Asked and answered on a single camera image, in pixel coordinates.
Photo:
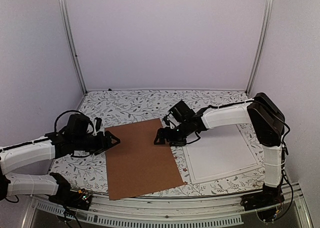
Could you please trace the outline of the brown cardboard backing board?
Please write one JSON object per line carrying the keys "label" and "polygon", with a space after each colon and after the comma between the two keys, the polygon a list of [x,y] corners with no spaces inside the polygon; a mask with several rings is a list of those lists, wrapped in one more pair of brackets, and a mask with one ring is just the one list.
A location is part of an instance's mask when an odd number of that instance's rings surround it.
{"label": "brown cardboard backing board", "polygon": [[106,151],[109,199],[147,195],[184,185],[169,145],[154,145],[159,118],[108,127],[120,144]]}

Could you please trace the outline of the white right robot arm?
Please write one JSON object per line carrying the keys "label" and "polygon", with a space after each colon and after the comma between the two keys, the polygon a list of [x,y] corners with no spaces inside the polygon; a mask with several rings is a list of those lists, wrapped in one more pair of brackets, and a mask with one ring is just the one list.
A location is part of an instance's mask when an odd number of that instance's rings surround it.
{"label": "white right robot arm", "polygon": [[169,111],[178,125],[170,126],[170,121],[163,118],[166,127],[159,128],[155,135],[155,145],[182,147],[188,144],[187,137],[217,127],[250,124],[264,152],[265,178],[267,187],[259,194],[262,206],[269,206],[278,198],[278,191],[283,182],[283,168],[288,150],[285,137],[290,132],[285,116],[274,102],[263,92],[245,101],[213,106],[208,105],[198,111],[191,109],[184,101],[179,101]]}

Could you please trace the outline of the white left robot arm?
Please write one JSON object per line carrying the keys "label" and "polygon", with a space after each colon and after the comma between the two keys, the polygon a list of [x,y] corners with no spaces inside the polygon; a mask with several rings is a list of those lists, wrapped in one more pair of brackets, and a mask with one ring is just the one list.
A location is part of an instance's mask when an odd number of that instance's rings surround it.
{"label": "white left robot arm", "polygon": [[74,201],[70,183],[58,173],[47,175],[14,174],[13,171],[40,161],[59,159],[76,152],[99,155],[120,144],[110,131],[101,131],[101,118],[94,121],[77,110],[69,110],[67,124],[53,132],[23,143],[0,149],[0,198],[41,194],[56,197],[63,205]]}

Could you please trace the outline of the floral patterned table mat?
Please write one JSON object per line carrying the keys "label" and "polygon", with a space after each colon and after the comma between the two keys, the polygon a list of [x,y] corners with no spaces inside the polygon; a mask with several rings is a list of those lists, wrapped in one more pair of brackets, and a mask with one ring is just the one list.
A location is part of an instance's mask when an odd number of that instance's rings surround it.
{"label": "floral patterned table mat", "polygon": [[[105,126],[125,125],[133,122],[163,118],[169,108],[183,100],[194,110],[208,105],[220,106],[244,101],[248,96],[243,91],[214,90],[113,90],[89,92],[80,111],[90,118],[100,117]],[[150,197],[196,197],[217,196],[259,190],[270,174],[265,172],[264,152],[259,145],[254,129],[248,124],[237,127],[249,149],[261,165],[248,172],[202,184],[193,184],[191,171],[181,147],[173,147],[173,157],[182,176],[182,186],[158,191]],[[106,157],[103,154],[87,158],[72,158],[69,155],[53,161],[51,172],[59,173],[72,188],[86,188],[92,192],[107,194]]]}

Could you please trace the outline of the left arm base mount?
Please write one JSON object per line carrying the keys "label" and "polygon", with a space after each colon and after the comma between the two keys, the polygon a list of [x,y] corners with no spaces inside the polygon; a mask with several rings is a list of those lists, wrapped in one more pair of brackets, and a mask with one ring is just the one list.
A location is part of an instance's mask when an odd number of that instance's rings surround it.
{"label": "left arm base mount", "polygon": [[55,195],[49,195],[48,200],[52,203],[67,208],[75,208],[88,211],[92,202],[92,194],[85,188],[74,191],[71,189],[70,183],[60,174],[51,172],[58,185]]}

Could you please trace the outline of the front aluminium rail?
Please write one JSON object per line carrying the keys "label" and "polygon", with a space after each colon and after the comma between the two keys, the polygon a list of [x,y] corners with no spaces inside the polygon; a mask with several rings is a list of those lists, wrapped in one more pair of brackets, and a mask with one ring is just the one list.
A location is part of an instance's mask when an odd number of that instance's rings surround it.
{"label": "front aluminium rail", "polygon": [[[94,194],[88,210],[74,210],[64,215],[61,205],[45,196],[32,197],[23,219],[24,228],[311,228],[306,202],[296,182],[282,186],[283,204],[246,211],[242,194],[136,197],[109,200],[107,195]],[[266,222],[260,217],[272,208],[282,208],[277,220]]]}

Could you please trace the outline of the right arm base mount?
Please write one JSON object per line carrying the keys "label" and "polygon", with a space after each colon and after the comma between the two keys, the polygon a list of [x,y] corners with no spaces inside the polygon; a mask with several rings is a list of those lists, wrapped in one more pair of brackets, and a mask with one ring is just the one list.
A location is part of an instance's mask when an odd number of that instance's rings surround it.
{"label": "right arm base mount", "polygon": [[285,201],[281,186],[269,187],[265,184],[262,186],[262,191],[241,196],[240,205],[245,211],[256,209],[258,218],[264,223],[271,223],[276,220],[279,213],[282,211],[283,202]]}

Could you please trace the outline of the left aluminium corner post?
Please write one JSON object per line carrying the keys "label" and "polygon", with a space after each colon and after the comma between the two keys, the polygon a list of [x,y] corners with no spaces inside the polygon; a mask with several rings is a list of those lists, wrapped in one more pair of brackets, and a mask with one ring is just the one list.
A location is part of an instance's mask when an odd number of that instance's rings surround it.
{"label": "left aluminium corner post", "polygon": [[62,17],[62,23],[64,26],[65,30],[65,35],[66,35],[66,40],[68,43],[70,55],[71,55],[71,60],[73,63],[73,67],[75,70],[75,74],[80,86],[80,89],[85,96],[88,93],[86,84],[85,84],[85,79],[81,70],[80,62],[78,59],[78,53],[76,50],[75,46],[75,41],[72,33],[72,27],[70,23],[70,18],[69,18],[69,13],[68,13],[68,5],[67,5],[67,0],[58,0],[59,3],[59,8],[60,8],[60,13]]}

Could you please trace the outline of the aluminium corner post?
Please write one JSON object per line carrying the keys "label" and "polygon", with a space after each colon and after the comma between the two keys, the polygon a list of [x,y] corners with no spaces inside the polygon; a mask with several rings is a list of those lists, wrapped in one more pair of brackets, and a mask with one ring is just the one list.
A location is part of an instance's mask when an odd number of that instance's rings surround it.
{"label": "aluminium corner post", "polygon": [[86,84],[85,84],[85,79],[81,70],[80,62],[78,59],[78,53],[76,50],[75,46],[75,41],[72,33],[72,27],[70,23],[70,18],[69,18],[69,13],[68,13],[68,5],[67,5],[67,0],[58,0],[59,3],[59,8],[60,8],[60,13],[62,17],[62,23],[64,26],[65,30],[65,35],[66,35],[66,40],[68,43],[70,55],[71,55],[71,60],[73,63],[73,67],[75,70],[75,74],[80,86],[80,89],[85,96],[88,93]]}
{"label": "aluminium corner post", "polygon": [[253,86],[254,86],[254,83],[255,83],[255,80],[256,80],[256,77],[258,74],[258,69],[259,69],[259,65],[261,62],[262,55],[263,55],[264,45],[265,45],[265,41],[266,41],[267,33],[268,33],[268,27],[269,27],[271,15],[272,15],[273,3],[274,3],[274,0],[265,0],[263,17],[262,17],[262,25],[261,25],[261,29],[260,29],[258,44],[257,44],[256,52],[254,55],[253,64],[252,64],[252,68],[250,71],[248,83],[247,83],[246,89],[245,89],[245,93],[248,96],[250,96],[250,94],[253,90]]}

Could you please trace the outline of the right aluminium corner post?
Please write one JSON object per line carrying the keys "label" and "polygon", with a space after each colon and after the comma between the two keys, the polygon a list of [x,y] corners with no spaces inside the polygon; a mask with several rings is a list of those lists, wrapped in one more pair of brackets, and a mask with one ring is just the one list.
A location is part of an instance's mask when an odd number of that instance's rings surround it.
{"label": "right aluminium corner post", "polygon": [[260,29],[258,44],[257,44],[256,52],[254,55],[253,64],[252,64],[252,68],[250,71],[248,83],[247,83],[246,89],[245,89],[245,93],[248,96],[250,96],[250,94],[253,90],[253,86],[254,86],[254,83],[255,83],[255,80],[256,80],[256,77],[258,74],[258,69],[259,69],[259,65],[261,62],[262,55],[263,55],[264,45],[265,45],[265,41],[266,41],[267,33],[268,33],[268,27],[269,27],[271,15],[272,15],[273,3],[274,3],[274,0],[265,0],[263,17],[262,17],[262,25],[261,25],[261,29]]}

